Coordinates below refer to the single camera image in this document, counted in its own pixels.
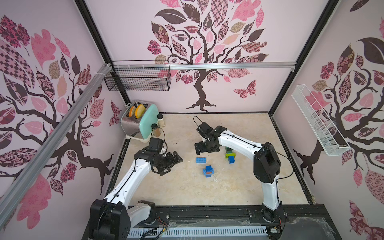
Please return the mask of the dark green lego brick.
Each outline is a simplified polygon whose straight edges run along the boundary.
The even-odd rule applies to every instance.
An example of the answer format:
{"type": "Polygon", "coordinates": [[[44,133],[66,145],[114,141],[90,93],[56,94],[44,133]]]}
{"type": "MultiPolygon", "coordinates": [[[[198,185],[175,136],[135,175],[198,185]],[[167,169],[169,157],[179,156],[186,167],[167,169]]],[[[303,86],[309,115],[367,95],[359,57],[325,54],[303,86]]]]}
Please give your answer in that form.
{"type": "Polygon", "coordinates": [[[227,147],[226,147],[226,153],[227,153],[227,154],[231,154],[231,153],[233,153],[233,150],[232,150],[231,148],[227,148],[227,147]]]}

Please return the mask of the lime green lego brick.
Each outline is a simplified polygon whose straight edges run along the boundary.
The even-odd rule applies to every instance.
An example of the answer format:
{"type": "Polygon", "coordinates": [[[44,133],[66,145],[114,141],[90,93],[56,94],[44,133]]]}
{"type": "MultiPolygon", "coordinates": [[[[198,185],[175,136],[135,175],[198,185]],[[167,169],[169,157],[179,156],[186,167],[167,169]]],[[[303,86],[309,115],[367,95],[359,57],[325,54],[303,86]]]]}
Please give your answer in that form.
{"type": "Polygon", "coordinates": [[[225,158],[228,159],[230,157],[235,157],[236,156],[236,153],[226,153],[225,154],[225,158]]]}

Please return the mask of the light blue long lego brick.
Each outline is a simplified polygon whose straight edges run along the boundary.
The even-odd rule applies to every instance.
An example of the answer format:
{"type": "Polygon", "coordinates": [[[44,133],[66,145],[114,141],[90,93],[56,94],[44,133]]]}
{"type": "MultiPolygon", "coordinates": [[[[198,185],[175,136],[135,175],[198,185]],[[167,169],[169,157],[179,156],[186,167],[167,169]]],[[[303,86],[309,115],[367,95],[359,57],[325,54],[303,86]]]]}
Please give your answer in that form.
{"type": "Polygon", "coordinates": [[[207,163],[207,158],[205,158],[205,157],[197,157],[196,158],[196,163],[197,164],[206,164],[207,163]]]}

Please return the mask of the blue square lego brick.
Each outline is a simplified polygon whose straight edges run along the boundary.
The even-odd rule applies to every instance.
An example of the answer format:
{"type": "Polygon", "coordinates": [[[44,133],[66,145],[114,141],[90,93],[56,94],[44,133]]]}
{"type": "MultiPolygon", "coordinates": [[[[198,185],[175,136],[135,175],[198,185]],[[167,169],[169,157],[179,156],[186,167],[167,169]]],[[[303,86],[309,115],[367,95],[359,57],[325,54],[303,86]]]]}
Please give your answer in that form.
{"type": "Polygon", "coordinates": [[[212,172],[213,168],[212,168],[212,166],[206,166],[205,170],[206,170],[206,172],[212,172]]]}

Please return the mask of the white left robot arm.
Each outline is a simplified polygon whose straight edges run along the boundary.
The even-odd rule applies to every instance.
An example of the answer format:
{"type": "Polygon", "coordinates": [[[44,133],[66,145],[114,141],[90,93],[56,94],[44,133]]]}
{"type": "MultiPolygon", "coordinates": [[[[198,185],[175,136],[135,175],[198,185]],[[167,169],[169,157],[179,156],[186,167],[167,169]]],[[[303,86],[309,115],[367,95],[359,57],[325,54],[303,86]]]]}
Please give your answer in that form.
{"type": "Polygon", "coordinates": [[[134,154],[134,160],[118,185],[103,200],[90,207],[90,240],[125,240],[131,229],[140,223],[151,224],[156,219],[156,204],[141,200],[129,203],[145,177],[153,172],[163,176],[176,164],[183,162],[177,152],[168,152],[167,143],[151,138],[149,145],[134,154]]]}

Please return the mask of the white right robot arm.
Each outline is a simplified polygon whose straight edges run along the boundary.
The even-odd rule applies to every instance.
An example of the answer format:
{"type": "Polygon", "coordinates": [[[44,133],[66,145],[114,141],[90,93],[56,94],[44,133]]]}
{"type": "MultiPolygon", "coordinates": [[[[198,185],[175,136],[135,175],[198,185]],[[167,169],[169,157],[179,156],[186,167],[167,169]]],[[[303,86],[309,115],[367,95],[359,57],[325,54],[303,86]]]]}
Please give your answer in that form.
{"type": "Polygon", "coordinates": [[[197,155],[218,152],[223,146],[253,161],[254,176],[262,183],[263,219],[273,223],[276,219],[282,218],[284,212],[280,207],[277,183],[281,161],[274,146],[269,142],[264,144],[252,142],[232,133],[225,127],[212,128],[205,122],[198,125],[197,132],[203,139],[201,142],[195,143],[197,155]]]}

